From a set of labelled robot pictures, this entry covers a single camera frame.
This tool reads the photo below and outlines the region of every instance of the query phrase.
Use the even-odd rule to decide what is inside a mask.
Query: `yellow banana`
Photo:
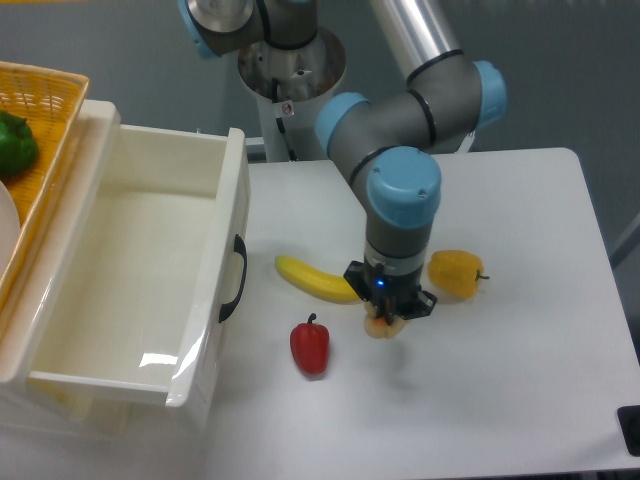
[[[292,285],[323,300],[346,303],[359,299],[343,277],[321,272],[297,258],[277,256],[276,269]]]

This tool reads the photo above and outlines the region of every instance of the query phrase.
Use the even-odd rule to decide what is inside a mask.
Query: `red bell pepper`
[[[310,375],[322,373],[329,361],[329,330],[313,323],[316,314],[309,315],[307,323],[301,323],[291,331],[291,353],[298,368]]]

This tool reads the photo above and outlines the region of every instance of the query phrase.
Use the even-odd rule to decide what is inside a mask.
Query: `yellow basket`
[[[11,288],[30,250],[37,248],[34,240],[46,220],[44,212],[57,198],[52,191],[64,173],[61,159],[88,88],[89,79],[82,75],[0,62],[0,110],[26,118],[40,150],[30,169],[3,179],[18,208],[21,231],[9,265],[0,272],[0,311],[9,307]],[[5,330],[0,323],[0,336]]]

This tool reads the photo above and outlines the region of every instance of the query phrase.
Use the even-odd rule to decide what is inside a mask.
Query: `blue joint cap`
[[[329,153],[331,137],[342,117],[353,107],[363,102],[369,103],[369,100],[359,93],[347,92],[336,95],[322,107],[316,117],[315,130],[316,137],[318,137],[318,141],[325,152]]]
[[[499,120],[507,110],[507,87],[502,74],[489,62],[473,62],[482,83],[482,104],[476,128]]]
[[[367,195],[374,211],[402,229],[433,222],[440,205],[440,167],[429,154],[412,147],[394,147],[374,160],[367,177]]]
[[[191,35],[191,39],[193,40],[193,44],[196,46],[196,50],[198,51],[198,55],[200,55],[200,58],[218,58],[218,55],[216,55],[213,50],[211,50],[207,46],[204,39],[200,35],[200,32],[198,32],[198,29],[194,25],[193,19],[191,18],[191,15],[189,15],[187,0],[178,0],[178,9],[180,10],[180,14],[182,15],[184,24],[189,30],[189,35]]]

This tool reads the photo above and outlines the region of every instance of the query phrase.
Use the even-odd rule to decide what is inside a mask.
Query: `small round object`
[[[7,268],[20,236],[18,210],[9,190],[0,182],[0,276]]]

